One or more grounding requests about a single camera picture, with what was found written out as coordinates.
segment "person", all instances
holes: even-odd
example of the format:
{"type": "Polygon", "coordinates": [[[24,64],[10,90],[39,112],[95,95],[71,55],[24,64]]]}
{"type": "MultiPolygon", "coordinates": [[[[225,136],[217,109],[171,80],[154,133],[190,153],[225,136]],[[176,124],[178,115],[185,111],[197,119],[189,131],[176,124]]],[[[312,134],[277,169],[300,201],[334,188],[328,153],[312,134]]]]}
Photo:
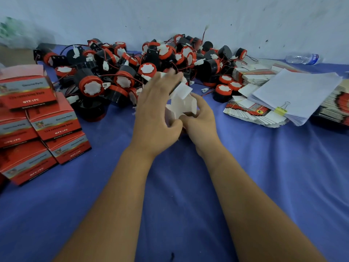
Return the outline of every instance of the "person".
{"type": "Polygon", "coordinates": [[[182,76],[171,69],[163,78],[157,73],[145,85],[130,145],[54,261],[134,261],[148,171],[155,157],[178,140],[182,127],[208,168],[240,261],[325,261],[225,149],[213,111],[201,96],[192,94],[199,107],[195,117],[182,115],[166,125],[165,105],[182,76]],[[130,157],[136,157],[137,164],[130,164],[130,157]]]}

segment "blue tablecloth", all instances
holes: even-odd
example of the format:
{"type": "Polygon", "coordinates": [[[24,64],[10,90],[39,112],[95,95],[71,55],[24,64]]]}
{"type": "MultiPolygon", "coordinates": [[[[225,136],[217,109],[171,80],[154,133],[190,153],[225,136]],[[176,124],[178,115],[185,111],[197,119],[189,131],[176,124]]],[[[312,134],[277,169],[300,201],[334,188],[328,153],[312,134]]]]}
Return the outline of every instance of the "blue tablecloth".
{"type": "MultiPolygon", "coordinates": [[[[312,72],[346,65],[302,66],[312,72]]],[[[53,81],[56,80],[49,70],[53,81]]],[[[194,92],[203,86],[194,85],[194,92]]],[[[278,129],[223,113],[205,96],[222,143],[329,261],[349,257],[349,135],[307,122],[278,129]]],[[[111,105],[80,119],[92,150],[0,195],[0,260],[50,261],[82,221],[131,140],[134,109],[111,105]]],[[[146,183],[136,261],[235,261],[233,242],[203,160],[186,136],[154,161],[146,183]]]]}

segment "person's left hand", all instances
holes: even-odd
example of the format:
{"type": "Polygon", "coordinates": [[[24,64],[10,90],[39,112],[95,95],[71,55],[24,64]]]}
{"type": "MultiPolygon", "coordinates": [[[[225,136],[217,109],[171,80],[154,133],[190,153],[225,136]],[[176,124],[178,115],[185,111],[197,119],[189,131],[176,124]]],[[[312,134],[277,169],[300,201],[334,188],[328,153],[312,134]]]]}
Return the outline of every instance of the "person's left hand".
{"type": "Polygon", "coordinates": [[[158,72],[144,86],[138,97],[131,149],[154,159],[178,140],[182,121],[176,119],[168,127],[165,123],[165,106],[169,93],[182,77],[183,73],[175,74],[173,69],[163,78],[158,72]]]}

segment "hand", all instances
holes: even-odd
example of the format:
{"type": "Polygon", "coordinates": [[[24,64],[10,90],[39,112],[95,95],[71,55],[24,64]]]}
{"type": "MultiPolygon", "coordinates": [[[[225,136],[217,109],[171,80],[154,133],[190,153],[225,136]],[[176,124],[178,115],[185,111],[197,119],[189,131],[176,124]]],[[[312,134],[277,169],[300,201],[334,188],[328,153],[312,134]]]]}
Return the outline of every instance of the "hand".
{"type": "Polygon", "coordinates": [[[213,145],[221,144],[221,142],[217,134],[212,109],[201,96],[194,93],[191,93],[191,95],[196,98],[200,110],[195,117],[181,115],[179,119],[183,122],[183,127],[195,144],[196,151],[203,157],[213,145]]]}
{"type": "Polygon", "coordinates": [[[178,140],[182,121],[176,119],[168,127],[165,123],[165,106],[169,93],[182,77],[183,73],[175,75],[175,71],[171,69],[163,78],[160,73],[156,73],[144,86],[138,98],[130,144],[134,151],[154,159],[178,140]]]}

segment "box lid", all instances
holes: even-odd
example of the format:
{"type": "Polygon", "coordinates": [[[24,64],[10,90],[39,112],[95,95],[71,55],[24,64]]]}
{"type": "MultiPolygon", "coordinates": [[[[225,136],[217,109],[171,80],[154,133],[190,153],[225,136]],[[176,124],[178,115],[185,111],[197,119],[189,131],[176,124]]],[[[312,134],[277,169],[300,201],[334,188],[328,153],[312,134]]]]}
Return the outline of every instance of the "box lid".
{"type": "Polygon", "coordinates": [[[59,137],[59,138],[54,139],[52,141],[48,141],[45,144],[50,151],[53,151],[53,150],[56,150],[59,147],[66,145],[69,142],[74,141],[77,138],[84,136],[84,135],[85,135],[85,133],[83,131],[78,131],[78,132],[74,132],[74,133],[68,134],[66,136],[63,136],[63,137],[59,137]]]}
{"type": "Polygon", "coordinates": [[[5,172],[15,164],[26,161],[35,155],[46,151],[41,141],[30,141],[14,147],[0,150],[0,172],[5,172]]]}
{"type": "Polygon", "coordinates": [[[47,106],[38,106],[27,109],[27,116],[30,122],[52,117],[52,114],[59,115],[74,111],[62,92],[57,92],[57,103],[47,106]]]}
{"type": "Polygon", "coordinates": [[[0,124],[8,123],[10,120],[15,122],[23,119],[27,119],[24,110],[11,112],[7,108],[0,108],[0,124]]]}
{"type": "Polygon", "coordinates": [[[25,76],[43,76],[44,67],[40,64],[16,65],[1,69],[0,81],[25,76]]]}

